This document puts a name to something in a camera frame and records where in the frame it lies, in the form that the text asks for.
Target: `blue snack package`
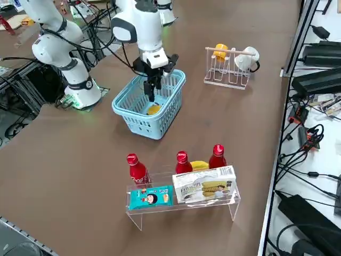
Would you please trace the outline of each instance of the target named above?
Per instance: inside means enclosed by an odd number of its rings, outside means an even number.
[[[132,190],[129,210],[173,205],[173,186]]]

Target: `blue plastic basket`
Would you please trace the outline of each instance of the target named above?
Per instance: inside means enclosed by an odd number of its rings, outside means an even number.
[[[112,101],[113,111],[122,116],[129,129],[138,135],[161,139],[181,107],[181,88],[186,82],[185,73],[175,69],[168,77],[162,77],[161,90],[155,90],[155,101],[144,94],[146,77],[136,76]],[[155,115],[147,115],[153,105],[161,105]]]

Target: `white snack box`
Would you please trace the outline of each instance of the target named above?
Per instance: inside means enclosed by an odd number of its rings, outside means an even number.
[[[236,175],[232,165],[173,175],[178,203],[193,203],[232,195]]]

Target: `robotic arm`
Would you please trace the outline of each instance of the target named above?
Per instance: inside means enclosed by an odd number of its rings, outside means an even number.
[[[170,10],[167,8],[171,8],[171,0],[159,2],[163,3],[164,10]],[[122,12],[112,18],[112,32],[123,43],[137,43],[140,56],[134,61],[133,69],[147,75],[144,93],[153,102],[154,89],[161,89],[161,77],[168,76],[178,60],[177,54],[168,57],[163,48],[160,5],[151,0],[116,0],[116,5]]]
[[[52,0],[20,0],[26,13],[47,29],[63,38],[79,44],[83,38],[82,30],[73,22],[66,20],[56,9]],[[69,52],[74,46],[53,34],[40,36],[32,45],[35,57],[42,63],[57,67],[68,82],[66,95],[71,95],[75,108],[91,106],[101,98],[99,87],[92,80],[83,62],[71,58]]]
[[[52,0],[20,0],[20,3],[34,21],[48,30],[75,44],[82,40],[82,30],[74,22],[66,20]],[[140,57],[134,61],[132,68],[147,75],[144,93],[150,101],[155,99],[154,89],[161,89],[161,77],[173,71],[178,59],[176,54],[171,57],[166,55],[161,41],[162,24],[175,20],[172,0],[157,0],[157,3],[152,0],[117,0],[116,4],[122,12],[111,20],[112,31],[118,40],[137,43],[139,47]],[[83,62],[70,56],[72,49],[74,46],[49,33],[39,37],[32,45],[33,54],[39,61],[53,65],[63,73],[68,82],[65,94],[76,101],[75,108],[82,109],[97,103],[101,91]]]

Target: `acrylic stand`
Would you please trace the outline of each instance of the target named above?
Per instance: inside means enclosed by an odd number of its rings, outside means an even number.
[[[155,174],[151,177],[153,183],[149,184],[149,187],[160,187],[166,185],[173,185],[172,181],[172,173],[163,173],[163,174]],[[127,186],[127,203],[126,203],[126,213],[129,218],[135,223],[135,225],[142,231],[142,218],[144,214],[148,213],[161,213],[167,211],[178,211],[178,210],[186,210],[186,209],[197,209],[202,207],[210,207],[210,206],[222,206],[228,205],[232,217],[232,221],[236,217],[236,213],[238,210],[238,206],[240,203],[240,195],[238,192],[237,186],[235,187],[234,192],[230,196],[221,197],[217,199],[211,199],[207,201],[195,202],[190,204],[181,203],[179,204],[176,199],[175,190],[173,191],[173,206],[159,206],[159,207],[150,207],[146,209],[139,210],[129,210],[130,204],[130,194],[132,190],[143,189],[146,185],[133,185]]]

